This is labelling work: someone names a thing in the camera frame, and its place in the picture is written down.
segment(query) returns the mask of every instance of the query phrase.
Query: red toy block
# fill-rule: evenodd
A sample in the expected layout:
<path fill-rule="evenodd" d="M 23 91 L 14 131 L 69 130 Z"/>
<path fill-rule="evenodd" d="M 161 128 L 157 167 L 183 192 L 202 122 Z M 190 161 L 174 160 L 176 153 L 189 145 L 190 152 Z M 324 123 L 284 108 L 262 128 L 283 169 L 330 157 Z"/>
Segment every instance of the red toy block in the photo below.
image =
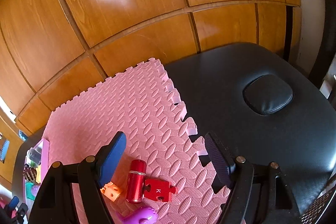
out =
<path fill-rule="evenodd" d="M 171 202 L 172 194 L 175 193 L 177 193 L 177 188 L 172 186 L 169 181 L 157 179 L 145 180 L 145 198 L 153 201 Z"/>

